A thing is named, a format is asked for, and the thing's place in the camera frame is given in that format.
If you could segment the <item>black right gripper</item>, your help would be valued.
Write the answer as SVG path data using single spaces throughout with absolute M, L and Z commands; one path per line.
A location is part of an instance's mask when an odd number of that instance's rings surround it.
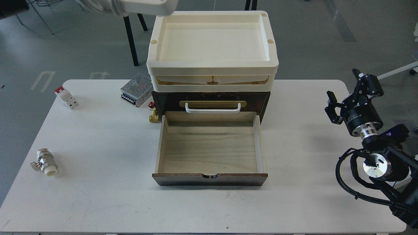
M 353 93 L 342 103 L 338 103 L 335 94 L 327 91 L 328 106 L 325 112 L 331 123 L 345 123 L 349 134 L 354 137 L 360 136 L 359 126 L 372 123 L 376 130 L 383 126 L 383 122 L 376 112 L 369 98 L 380 97 L 384 91 L 378 78 L 372 74 L 363 74 L 357 69 L 352 69 L 352 73 L 357 79 L 356 87 Z M 340 115 L 336 113 L 336 107 L 339 107 Z

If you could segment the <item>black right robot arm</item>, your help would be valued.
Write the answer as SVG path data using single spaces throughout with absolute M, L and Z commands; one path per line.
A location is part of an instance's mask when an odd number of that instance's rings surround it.
M 334 124 L 346 125 L 353 137 L 361 137 L 362 149 L 348 149 L 338 160 L 335 174 L 342 189 L 367 202 L 386 205 L 392 214 L 412 228 L 417 228 L 418 184 L 417 160 L 403 151 L 402 143 L 409 136 L 403 124 L 379 134 L 383 122 L 372 105 L 372 98 L 384 91 L 378 78 L 372 74 L 352 69 L 356 86 L 351 95 L 339 103 L 333 92 L 328 91 L 325 112 Z M 350 157 L 351 174 L 366 188 L 380 190 L 387 199 L 364 195 L 350 188 L 342 179 L 340 168 Z

